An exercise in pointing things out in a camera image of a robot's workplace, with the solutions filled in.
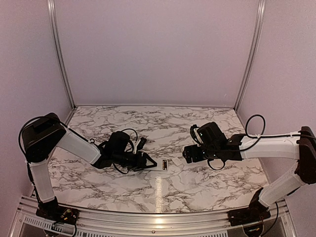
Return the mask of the white remote control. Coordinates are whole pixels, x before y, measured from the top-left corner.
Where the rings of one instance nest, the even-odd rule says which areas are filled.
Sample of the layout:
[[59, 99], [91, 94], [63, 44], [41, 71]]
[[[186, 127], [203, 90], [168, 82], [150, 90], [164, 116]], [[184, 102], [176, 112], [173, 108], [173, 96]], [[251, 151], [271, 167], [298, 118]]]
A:
[[168, 170], [168, 160], [166, 159], [155, 159], [157, 165], [150, 168], [152, 171], [167, 171]]

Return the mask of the white battery cover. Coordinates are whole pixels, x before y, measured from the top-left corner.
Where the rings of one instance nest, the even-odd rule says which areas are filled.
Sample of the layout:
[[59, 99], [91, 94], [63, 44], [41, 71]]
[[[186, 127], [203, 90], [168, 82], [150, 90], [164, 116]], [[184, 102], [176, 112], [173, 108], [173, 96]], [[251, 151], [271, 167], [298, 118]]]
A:
[[179, 159], [177, 159], [177, 158], [173, 158], [172, 161], [173, 161], [173, 163], [174, 163], [176, 166], [179, 166], [179, 165], [182, 164], [182, 162], [181, 162]]

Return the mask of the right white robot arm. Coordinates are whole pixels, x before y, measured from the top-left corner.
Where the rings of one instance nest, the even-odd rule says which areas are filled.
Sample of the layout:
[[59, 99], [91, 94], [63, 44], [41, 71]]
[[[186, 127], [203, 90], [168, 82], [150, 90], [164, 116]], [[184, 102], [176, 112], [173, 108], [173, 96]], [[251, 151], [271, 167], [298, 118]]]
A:
[[252, 158], [287, 158], [295, 164], [270, 185], [260, 188], [253, 196], [244, 216], [255, 221], [274, 202], [305, 184], [316, 182], [316, 139], [308, 126], [282, 135], [234, 134], [227, 138], [217, 123], [201, 127], [193, 125], [190, 134], [196, 144], [186, 146], [183, 157], [187, 163], [219, 159], [242, 161]]

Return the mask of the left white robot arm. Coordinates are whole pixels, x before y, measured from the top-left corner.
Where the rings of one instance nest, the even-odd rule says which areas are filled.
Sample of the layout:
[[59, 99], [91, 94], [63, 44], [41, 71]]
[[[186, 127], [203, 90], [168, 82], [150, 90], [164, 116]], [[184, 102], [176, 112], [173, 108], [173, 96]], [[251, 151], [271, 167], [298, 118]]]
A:
[[44, 203], [42, 210], [52, 220], [59, 219], [63, 213], [61, 206], [54, 202], [56, 197], [47, 166], [47, 159], [56, 147], [83, 159], [97, 169], [119, 165], [138, 171], [158, 165], [142, 151], [146, 141], [141, 138], [135, 146], [127, 133], [117, 131], [107, 141], [96, 145], [68, 128], [55, 113], [29, 120], [19, 133], [19, 145], [29, 166], [31, 182], [35, 186], [39, 202]]

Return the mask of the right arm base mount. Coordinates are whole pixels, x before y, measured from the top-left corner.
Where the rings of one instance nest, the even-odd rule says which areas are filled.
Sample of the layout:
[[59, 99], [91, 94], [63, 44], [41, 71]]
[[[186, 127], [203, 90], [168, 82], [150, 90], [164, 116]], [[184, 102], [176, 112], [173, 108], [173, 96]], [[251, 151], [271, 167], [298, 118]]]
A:
[[269, 208], [259, 202], [259, 194], [262, 190], [263, 188], [260, 188], [256, 191], [248, 207], [228, 211], [231, 226], [263, 221], [271, 217]]

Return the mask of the front aluminium rail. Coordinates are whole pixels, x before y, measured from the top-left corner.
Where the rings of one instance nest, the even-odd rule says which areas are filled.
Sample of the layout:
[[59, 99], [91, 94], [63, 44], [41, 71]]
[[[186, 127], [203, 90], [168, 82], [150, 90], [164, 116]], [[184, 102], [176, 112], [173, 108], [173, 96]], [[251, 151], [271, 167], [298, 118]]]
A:
[[[67, 232], [74, 229], [71, 225], [56, 224], [57, 229], [51, 230], [53, 221], [36, 216], [37, 206], [35, 198], [21, 197], [10, 237], [21, 234], [23, 224], [70, 235]], [[227, 237], [246, 236], [242, 225], [233, 227], [230, 224], [228, 212], [224, 210], [149, 214], [74, 208], [79, 210], [77, 237], [208, 237], [220, 236], [225, 231]], [[278, 220], [265, 237], [297, 237], [285, 201], [278, 201], [278, 211]]]

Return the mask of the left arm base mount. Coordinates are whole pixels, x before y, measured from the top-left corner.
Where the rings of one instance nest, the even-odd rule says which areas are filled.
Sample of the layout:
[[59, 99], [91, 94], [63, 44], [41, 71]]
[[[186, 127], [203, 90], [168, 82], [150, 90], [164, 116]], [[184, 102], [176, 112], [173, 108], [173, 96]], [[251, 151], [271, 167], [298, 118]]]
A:
[[71, 207], [60, 206], [57, 198], [49, 202], [42, 202], [38, 199], [36, 215], [55, 223], [75, 225], [77, 223], [79, 210]]

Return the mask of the right aluminium frame post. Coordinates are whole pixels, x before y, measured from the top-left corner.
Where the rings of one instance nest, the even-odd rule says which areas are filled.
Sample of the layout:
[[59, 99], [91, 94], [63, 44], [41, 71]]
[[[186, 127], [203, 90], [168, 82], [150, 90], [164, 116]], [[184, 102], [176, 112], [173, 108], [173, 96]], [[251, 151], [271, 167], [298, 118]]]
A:
[[252, 71], [252, 67], [254, 64], [255, 56], [259, 47], [260, 37], [262, 33], [262, 27], [264, 23], [264, 15], [265, 15], [265, 9], [266, 9], [266, 1], [265, 0], [259, 0], [258, 1], [258, 7], [257, 7], [257, 13], [256, 13], [256, 19], [255, 19], [255, 27], [254, 32], [250, 44], [250, 50], [246, 62], [246, 66], [244, 69], [244, 73], [242, 76], [241, 84], [239, 87], [239, 91], [237, 93], [237, 98], [234, 105], [234, 110], [236, 113], [238, 113], [242, 100], [244, 98], [247, 85], [250, 80], [250, 75]]

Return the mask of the aluminium frame post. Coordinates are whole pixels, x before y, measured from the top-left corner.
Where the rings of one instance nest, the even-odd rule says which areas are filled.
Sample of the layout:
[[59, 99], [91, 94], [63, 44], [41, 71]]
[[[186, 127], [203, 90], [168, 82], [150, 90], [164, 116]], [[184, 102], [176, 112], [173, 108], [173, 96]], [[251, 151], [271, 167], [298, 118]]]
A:
[[62, 82], [65, 88], [65, 92], [66, 92], [66, 96], [67, 96], [70, 108], [72, 110], [75, 110], [76, 105], [75, 105], [74, 97], [71, 91], [70, 82], [68, 79], [65, 61], [64, 61], [64, 57], [62, 53], [62, 46], [61, 46], [60, 36], [59, 36], [59, 31], [58, 31], [55, 1], [48, 0], [47, 7], [48, 7], [48, 14], [49, 14], [49, 19], [50, 19], [50, 24], [51, 24], [51, 29], [52, 29], [52, 37], [54, 40], [54, 46], [55, 46], [57, 61], [58, 61], [58, 65], [59, 65], [59, 69], [61, 73]]
[[259, 47], [260, 37], [262, 33], [262, 27], [264, 23], [264, 15], [265, 15], [265, 9], [266, 9], [266, 1], [265, 0], [259, 0], [258, 1], [258, 7], [257, 7], [257, 13], [256, 13], [256, 19], [255, 19], [255, 27], [254, 32], [250, 44], [250, 50], [246, 62], [246, 66], [244, 69], [244, 73], [242, 76], [241, 84], [239, 87], [239, 91], [237, 93], [237, 98], [234, 105], [234, 110], [236, 113], [238, 113], [242, 100], [244, 98], [247, 85], [250, 80], [250, 75], [252, 71], [252, 67], [254, 64], [255, 56]]

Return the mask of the left aluminium frame post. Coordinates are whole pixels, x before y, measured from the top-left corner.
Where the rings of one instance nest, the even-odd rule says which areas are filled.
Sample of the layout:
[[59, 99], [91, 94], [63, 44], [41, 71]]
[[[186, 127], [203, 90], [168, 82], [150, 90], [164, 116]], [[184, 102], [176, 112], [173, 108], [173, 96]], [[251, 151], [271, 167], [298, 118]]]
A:
[[66, 96], [67, 96], [70, 108], [72, 110], [75, 110], [76, 105], [75, 105], [74, 97], [71, 91], [70, 82], [68, 79], [65, 61], [64, 61], [64, 57], [62, 53], [62, 46], [61, 46], [60, 36], [59, 36], [59, 31], [58, 31], [55, 1], [48, 0], [47, 7], [48, 7], [48, 14], [49, 14], [49, 19], [50, 19], [50, 24], [51, 24], [51, 29], [52, 29], [52, 37], [54, 40], [54, 46], [55, 46], [57, 61], [58, 61], [58, 65], [59, 65], [59, 69], [61, 73], [62, 82], [65, 88], [65, 92], [66, 92]]

